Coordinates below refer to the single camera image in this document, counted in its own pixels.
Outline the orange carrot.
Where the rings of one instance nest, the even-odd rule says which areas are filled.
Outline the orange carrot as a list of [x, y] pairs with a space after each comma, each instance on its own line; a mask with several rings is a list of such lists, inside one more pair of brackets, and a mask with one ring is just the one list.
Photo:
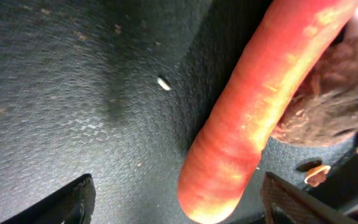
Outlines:
[[196, 223], [236, 209], [300, 83], [354, 15], [358, 0], [274, 0], [181, 167], [177, 199]]

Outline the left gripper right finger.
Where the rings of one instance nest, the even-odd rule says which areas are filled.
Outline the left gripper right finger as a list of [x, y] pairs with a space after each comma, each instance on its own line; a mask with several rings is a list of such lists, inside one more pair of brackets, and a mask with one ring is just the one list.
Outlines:
[[358, 224], [272, 172], [265, 173], [261, 196], [267, 224]]

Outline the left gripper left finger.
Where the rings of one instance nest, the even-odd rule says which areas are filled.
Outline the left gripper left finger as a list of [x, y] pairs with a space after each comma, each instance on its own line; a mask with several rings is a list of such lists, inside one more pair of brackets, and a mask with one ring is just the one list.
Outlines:
[[83, 174], [1, 224], [90, 223], [95, 201], [92, 175]]

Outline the round black serving tray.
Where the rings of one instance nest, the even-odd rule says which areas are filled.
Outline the round black serving tray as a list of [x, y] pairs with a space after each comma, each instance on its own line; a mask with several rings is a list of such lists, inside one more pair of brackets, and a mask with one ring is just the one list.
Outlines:
[[93, 223], [188, 223], [180, 168], [268, 1], [0, 1], [0, 223], [93, 176]]

